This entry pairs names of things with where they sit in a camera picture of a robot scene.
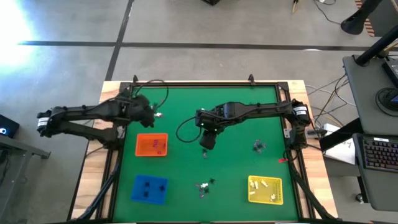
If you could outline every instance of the green mat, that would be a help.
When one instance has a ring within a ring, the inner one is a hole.
[[[143,88],[151,102],[160,102],[163,88]],[[228,101],[275,103],[274,87],[255,88],[170,88],[169,98],[159,109],[155,128],[132,123],[127,130],[121,175],[116,197],[114,222],[216,222],[297,220],[297,210],[287,163],[279,163],[284,151],[280,118],[250,119],[225,129],[216,138],[215,148],[203,158],[198,141],[180,142],[177,126],[195,115],[196,109],[210,110]],[[199,128],[189,121],[180,130],[184,139],[193,139]],[[166,157],[136,157],[139,133],[168,133]],[[253,151],[255,140],[267,144],[262,154]],[[133,202],[132,186],[137,174],[169,180],[165,205]],[[248,202],[248,176],[279,177],[283,182],[283,205]],[[216,180],[210,193],[200,198],[195,184]]]

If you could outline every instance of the blue square block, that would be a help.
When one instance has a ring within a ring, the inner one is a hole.
[[[137,175],[132,186],[131,200],[164,205],[166,191],[166,178]]]

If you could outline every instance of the black keyboard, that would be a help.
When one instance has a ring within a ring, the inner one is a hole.
[[[365,168],[398,172],[398,140],[366,136],[362,144]]]

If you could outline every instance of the gray floor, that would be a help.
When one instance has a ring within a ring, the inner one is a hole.
[[[135,0],[123,41],[326,46],[370,46],[377,41],[366,31],[345,34],[327,22],[311,0],[301,0],[293,16],[291,5],[291,0],[221,0],[215,7],[200,0]],[[14,26],[0,22],[5,31],[0,44],[6,43],[0,52],[0,113],[21,124],[19,140],[52,151],[48,161],[32,160],[12,219],[66,219],[87,141],[66,135],[40,138],[35,117],[53,106],[96,104],[114,48],[13,47],[7,41],[115,42],[126,6],[127,0],[0,2],[0,9],[9,12],[6,19],[16,21]],[[356,10],[354,0],[320,7],[339,22]],[[141,80],[244,80],[252,73],[256,79],[301,79],[322,86],[344,74],[341,59],[352,54],[360,52],[123,47],[112,80],[131,80],[134,74]],[[341,96],[353,102],[348,86]],[[316,93],[310,101],[321,107],[327,98],[326,93]],[[331,107],[340,103],[335,100]],[[358,116],[352,106],[333,114],[343,123]],[[351,197],[358,193],[354,178],[332,177],[330,182],[341,218],[398,220],[398,213],[356,203]]]

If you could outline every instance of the red object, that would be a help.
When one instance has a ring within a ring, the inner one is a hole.
[[[167,134],[138,134],[136,156],[166,156]]]
[[[279,159],[278,161],[279,161],[279,163],[283,163],[283,162],[286,162],[287,159]]]

